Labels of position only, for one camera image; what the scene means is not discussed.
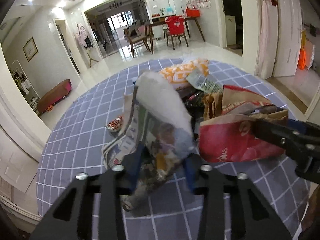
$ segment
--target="desk leg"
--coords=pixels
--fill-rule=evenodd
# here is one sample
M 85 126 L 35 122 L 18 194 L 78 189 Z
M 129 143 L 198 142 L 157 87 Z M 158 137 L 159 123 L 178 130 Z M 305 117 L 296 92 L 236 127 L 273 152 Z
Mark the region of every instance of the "desk leg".
M 198 19 L 197 19 L 197 18 L 195 18 L 195 22 L 196 22 L 196 25 L 197 25 L 197 27 L 198 27 L 198 29 L 199 29 L 199 31 L 200 31 L 201 37 L 202 37 L 202 39 L 203 39 L 203 42 L 205 42 L 205 39 L 204 39 L 202 30 L 201 30 L 200 24 L 198 23 Z
M 190 38 L 190 32 L 189 32 L 188 23 L 187 23 L 187 21 L 185 21 L 184 23 L 186 24 L 187 33 L 188 33 L 188 36 L 189 36 L 189 38 Z
M 150 35 L 150 47 L 151 47 L 151 54 L 153 54 L 153 39 L 152 39 L 152 27 L 149 25 L 149 35 Z

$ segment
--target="gold picture frame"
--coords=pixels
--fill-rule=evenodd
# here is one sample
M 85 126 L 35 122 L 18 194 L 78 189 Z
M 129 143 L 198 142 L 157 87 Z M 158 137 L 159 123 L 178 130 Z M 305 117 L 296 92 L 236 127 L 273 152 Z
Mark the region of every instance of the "gold picture frame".
M 33 37 L 23 46 L 23 52 L 28 62 L 39 52 Z

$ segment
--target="cabinet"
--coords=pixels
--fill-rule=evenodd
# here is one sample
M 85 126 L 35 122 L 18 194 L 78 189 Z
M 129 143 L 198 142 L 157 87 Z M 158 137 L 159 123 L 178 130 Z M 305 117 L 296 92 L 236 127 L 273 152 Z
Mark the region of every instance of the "cabinet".
M 227 32 L 227 46 L 237 43 L 236 40 L 236 17 L 226 15 L 226 32 Z

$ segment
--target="table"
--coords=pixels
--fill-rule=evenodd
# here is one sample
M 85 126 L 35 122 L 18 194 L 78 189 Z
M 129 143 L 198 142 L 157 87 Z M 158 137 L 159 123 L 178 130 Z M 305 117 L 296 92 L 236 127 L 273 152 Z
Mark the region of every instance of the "table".
M 71 105 L 50 134 L 39 161 L 37 199 L 41 216 L 76 174 L 95 175 L 105 171 L 101 148 L 114 135 L 103 126 L 106 120 L 111 121 L 122 113 L 123 94 L 133 91 L 131 79 L 144 70 L 159 71 L 181 62 L 182 59 L 160 59 L 131 66 L 97 84 Z M 210 61 L 209 70 L 220 84 L 247 87 L 266 96 L 275 105 L 285 106 L 270 85 L 238 68 Z M 231 175 L 246 172 L 291 234 L 295 233 L 305 210 L 310 184 L 296 177 L 292 160 L 281 156 L 253 162 L 216 163 L 214 167 Z M 196 239 L 202 202 L 202 196 L 189 192 L 184 173 L 179 169 L 169 182 L 151 194 L 144 205 L 132 212 L 124 212 L 127 239 Z M 226 237 L 230 239 L 228 196 L 225 196 L 225 205 Z M 95 203 L 93 239 L 98 239 L 98 209 Z
M 155 27 L 155 26 L 159 26 L 159 25 L 164 25 L 165 24 L 165 18 L 167 16 L 162 16 L 162 17 L 159 17 L 157 18 L 157 21 L 154 21 L 153 23 L 149 24 L 148 25 L 148 28 L 149 28 L 149 36 L 150 36 L 150 46 L 151 46 L 151 53 L 153 54 L 153 37 L 152 37 L 152 27 Z M 188 27 L 188 24 L 187 24 L 187 21 L 195 21 L 196 22 L 196 25 L 198 27 L 198 30 L 201 34 L 201 37 L 203 39 L 203 42 L 205 42 L 205 39 L 204 39 L 204 36 L 203 36 L 203 33 L 202 33 L 202 30 L 201 30 L 201 27 L 200 27 L 200 24 L 198 22 L 198 19 L 197 17 L 186 17 L 184 22 L 186 24 L 186 29 L 187 29 L 187 32 L 188 32 L 188 36 L 190 38 L 190 31 L 189 31 L 189 27 Z

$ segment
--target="pink jacket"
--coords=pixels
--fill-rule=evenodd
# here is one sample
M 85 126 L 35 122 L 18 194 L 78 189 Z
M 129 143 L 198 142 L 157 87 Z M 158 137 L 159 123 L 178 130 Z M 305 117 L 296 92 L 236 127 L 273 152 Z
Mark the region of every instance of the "pink jacket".
M 83 27 L 82 24 L 79 24 L 78 26 L 78 32 L 76 33 L 76 39 L 79 42 L 80 45 L 86 47 L 87 44 L 85 43 L 85 39 L 88 37 L 88 33 Z

